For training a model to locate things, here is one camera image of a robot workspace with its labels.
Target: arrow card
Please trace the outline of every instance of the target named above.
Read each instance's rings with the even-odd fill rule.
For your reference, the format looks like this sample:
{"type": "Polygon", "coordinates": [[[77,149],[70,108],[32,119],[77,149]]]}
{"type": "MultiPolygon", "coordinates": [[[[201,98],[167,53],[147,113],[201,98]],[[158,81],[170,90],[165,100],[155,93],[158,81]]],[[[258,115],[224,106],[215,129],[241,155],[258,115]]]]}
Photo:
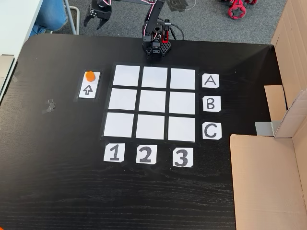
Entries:
{"type": "Polygon", "coordinates": [[[97,86],[99,83],[100,72],[94,72],[94,78],[87,78],[86,73],[84,73],[79,98],[95,98],[97,86]]]}

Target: black wooden tabletop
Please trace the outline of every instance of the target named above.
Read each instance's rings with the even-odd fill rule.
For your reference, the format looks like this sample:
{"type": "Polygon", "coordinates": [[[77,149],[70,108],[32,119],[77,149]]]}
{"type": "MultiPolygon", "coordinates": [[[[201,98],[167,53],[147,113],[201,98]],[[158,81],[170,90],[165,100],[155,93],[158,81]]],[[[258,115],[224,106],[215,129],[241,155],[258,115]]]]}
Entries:
{"type": "Polygon", "coordinates": [[[270,45],[171,41],[166,57],[147,57],[142,40],[43,34],[21,51],[0,105],[0,227],[4,230],[234,230],[229,137],[255,135],[270,121],[264,85],[281,84],[270,45]],[[199,122],[222,123],[220,140],[194,147],[194,165],[172,165],[171,144],[157,164],[135,163],[127,142],[122,163],[103,161],[100,140],[114,63],[198,68],[220,74],[222,110],[199,122]],[[103,69],[96,101],[75,100],[85,69],[103,69]],[[53,99],[55,109],[46,101],[53,99]]]}

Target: cable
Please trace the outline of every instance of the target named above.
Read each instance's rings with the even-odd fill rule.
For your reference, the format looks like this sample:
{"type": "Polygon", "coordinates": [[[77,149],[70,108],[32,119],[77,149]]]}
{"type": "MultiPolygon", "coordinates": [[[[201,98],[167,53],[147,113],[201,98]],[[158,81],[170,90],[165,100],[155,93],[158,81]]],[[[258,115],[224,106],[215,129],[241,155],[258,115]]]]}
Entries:
{"type": "Polygon", "coordinates": [[[151,5],[155,5],[155,2],[156,2],[157,0],[155,0],[154,2],[149,2],[149,1],[146,1],[146,0],[141,0],[141,1],[146,2],[146,3],[148,3],[148,4],[151,4],[151,5]]]}
{"type": "Polygon", "coordinates": [[[173,38],[174,38],[175,40],[177,40],[177,38],[176,38],[176,35],[175,35],[175,32],[174,32],[173,28],[170,26],[170,27],[169,27],[169,29],[171,30],[171,34],[172,34],[173,38]]]}
{"type": "Polygon", "coordinates": [[[108,3],[109,1],[107,0],[102,0],[102,1],[104,1],[105,2],[105,4],[107,4],[108,6],[110,6],[111,4],[112,4],[112,0],[110,0],[110,3],[108,3]]]}
{"type": "MultiPolygon", "coordinates": [[[[146,19],[146,21],[149,20],[149,17],[150,17],[150,14],[151,14],[152,11],[153,11],[153,8],[154,8],[154,4],[152,4],[151,7],[150,7],[150,11],[149,11],[148,18],[146,19]]],[[[146,24],[145,27],[144,27],[143,36],[145,36],[146,27],[147,27],[147,24],[146,24]]]]}
{"type": "MultiPolygon", "coordinates": [[[[181,33],[182,33],[182,41],[183,41],[183,40],[184,40],[184,33],[183,33],[182,29],[181,29],[179,26],[175,25],[175,24],[172,24],[172,25],[175,26],[175,27],[177,27],[177,28],[181,31],[181,33]]],[[[170,27],[170,29],[171,29],[172,36],[173,36],[174,39],[176,40],[176,36],[174,36],[175,33],[174,33],[172,27],[170,27]]]]}
{"type": "Polygon", "coordinates": [[[175,24],[172,24],[172,26],[174,26],[174,27],[178,28],[178,30],[180,30],[180,32],[182,33],[182,41],[183,41],[184,40],[184,33],[183,33],[182,29],[175,24]]]}

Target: floor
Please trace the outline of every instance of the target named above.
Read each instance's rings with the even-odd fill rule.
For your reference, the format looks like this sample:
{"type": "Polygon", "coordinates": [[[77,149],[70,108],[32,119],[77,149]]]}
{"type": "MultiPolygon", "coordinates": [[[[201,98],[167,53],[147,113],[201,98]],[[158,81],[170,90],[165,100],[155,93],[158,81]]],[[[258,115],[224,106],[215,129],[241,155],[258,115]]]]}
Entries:
{"type": "MultiPolygon", "coordinates": [[[[99,20],[91,20],[87,27],[83,21],[91,0],[69,0],[71,6],[80,10],[80,34],[141,37],[143,20],[148,5],[125,1],[112,2],[111,19],[99,30],[99,20]]],[[[182,28],[185,40],[219,41],[269,44],[281,16],[286,0],[259,0],[256,5],[247,6],[246,16],[238,21],[227,15],[228,2],[219,0],[166,0],[160,17],[182,28]]],[[[175,28],[178,39],[180,31],[175,28]]],[[[71,34],[67,24],[56,33],[71,34]]]]}

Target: orange token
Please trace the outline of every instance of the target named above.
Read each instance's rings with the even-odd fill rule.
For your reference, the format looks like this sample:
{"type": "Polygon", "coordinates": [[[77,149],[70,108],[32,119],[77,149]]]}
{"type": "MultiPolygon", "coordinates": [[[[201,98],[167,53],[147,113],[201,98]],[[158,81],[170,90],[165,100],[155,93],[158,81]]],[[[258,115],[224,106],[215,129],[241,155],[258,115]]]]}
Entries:
{"type": "Polygon", "coordinates": [[[92,71],[88,71],[85,73],[86,79],[90,82],[95,80],[95,74],[92,71]]]}

